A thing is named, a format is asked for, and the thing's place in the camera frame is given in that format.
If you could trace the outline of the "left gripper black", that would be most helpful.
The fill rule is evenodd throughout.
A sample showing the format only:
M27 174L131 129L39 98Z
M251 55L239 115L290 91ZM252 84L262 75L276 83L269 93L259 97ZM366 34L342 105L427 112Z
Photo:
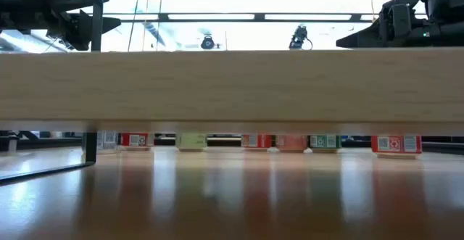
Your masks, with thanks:
M92 3L95 0L58 0L64 3ZM94 27L94 17L86 14L82 10L77 14L67 12L54 13L45 12L46 37L58 40L70 50L87 51L89 45L94 49L100 49L102 35L120 26L120 19L113 17L102 17L97 19L101 24L101 30Z

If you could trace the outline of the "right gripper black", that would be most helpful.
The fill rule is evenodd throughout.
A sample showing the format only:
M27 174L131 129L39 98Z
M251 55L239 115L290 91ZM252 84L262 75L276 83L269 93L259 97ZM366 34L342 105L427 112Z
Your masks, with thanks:
M369 27L340 38L341 48L386 48L433 46L441 35L439 25L418 19L414 6L420 0L391 0L379 13L379 28Z

